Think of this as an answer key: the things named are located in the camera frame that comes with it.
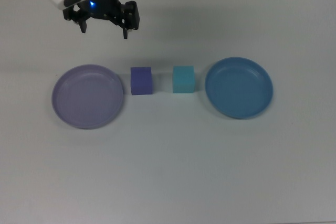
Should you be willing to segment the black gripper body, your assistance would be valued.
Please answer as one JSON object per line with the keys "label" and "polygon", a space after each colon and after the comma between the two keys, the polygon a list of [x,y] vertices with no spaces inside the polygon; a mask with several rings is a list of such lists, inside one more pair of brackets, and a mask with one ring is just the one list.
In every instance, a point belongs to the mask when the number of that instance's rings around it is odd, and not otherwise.
{"label": "black gripper body", "polygon": [[121,3],[119,0],[85,0],[78,4],[81,11],[95,19],[123,20]]}

